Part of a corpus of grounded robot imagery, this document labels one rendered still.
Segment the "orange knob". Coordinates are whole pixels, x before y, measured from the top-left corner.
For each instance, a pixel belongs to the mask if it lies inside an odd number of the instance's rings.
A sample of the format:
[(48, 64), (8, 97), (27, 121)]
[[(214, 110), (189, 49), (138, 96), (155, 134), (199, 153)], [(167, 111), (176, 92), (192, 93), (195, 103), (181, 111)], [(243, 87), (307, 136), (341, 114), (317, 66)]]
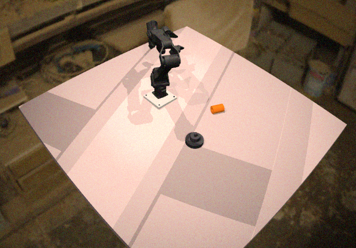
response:
[(211, 109), (211, 113), (212, 114), (223, 112), (225, 110), (223, 104), (218, 104), (218, 105), (211, 106), (210, 109)]

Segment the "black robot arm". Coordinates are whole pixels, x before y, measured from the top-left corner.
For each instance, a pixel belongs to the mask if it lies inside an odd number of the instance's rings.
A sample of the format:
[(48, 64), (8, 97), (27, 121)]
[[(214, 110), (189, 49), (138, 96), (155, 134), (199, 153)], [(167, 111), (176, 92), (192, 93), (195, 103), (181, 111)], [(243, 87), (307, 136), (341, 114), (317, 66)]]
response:
[[(172, 68), (179, 67), (181, 64), (181, 59), (179, 51), (173, 45), (172, 40), (165, 36), (165, 32), (158, 29), (158, 24), (155, 20), (147, 22), (147, 36), (149, 38), (150, 49), (156, 46), (158, 52), (160, 53), (159, 58), (161, 65), (159, 67), (154, 67), (151, 73), (151, 86), (154, 88), (152, 94), (160, 99), (169, 95), (166, 92), (166, 86), (170, 86), (168, 72)], [(160, 47), (159, 47), (160, 46)], [(175, 54), (162, 55), (166, 53), (166, 49), (171, 49)]]

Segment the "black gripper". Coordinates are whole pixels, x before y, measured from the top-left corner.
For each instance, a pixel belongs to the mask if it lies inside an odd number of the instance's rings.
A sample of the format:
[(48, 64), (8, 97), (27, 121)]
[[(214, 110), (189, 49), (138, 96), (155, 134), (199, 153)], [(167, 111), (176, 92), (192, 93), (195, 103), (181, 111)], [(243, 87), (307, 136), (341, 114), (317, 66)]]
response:
[[(178, 38), (178, 36), (177, 36), (175, 33), (173, 33), (167, 26), (163, 26), (163, 27), (162, 27), (162, 30), (165, 32), (165, 36), (166, 36), (168, 39), (171, 40), (171, 38)], [(173, 45), (174, 45), (174, 44), (173, 44)], [(174, 45), (174, 46), (175, 46), (176, 49), (179, 51), (179, 53), (180, 53), (181, 50), (184, 49), (184, 47), (181, 46), (181, 45)], [(169, 50), (169, 54), (171, 55), (171, 54), (175, 54), (175, 53), (174, 53), (172, 50)]]

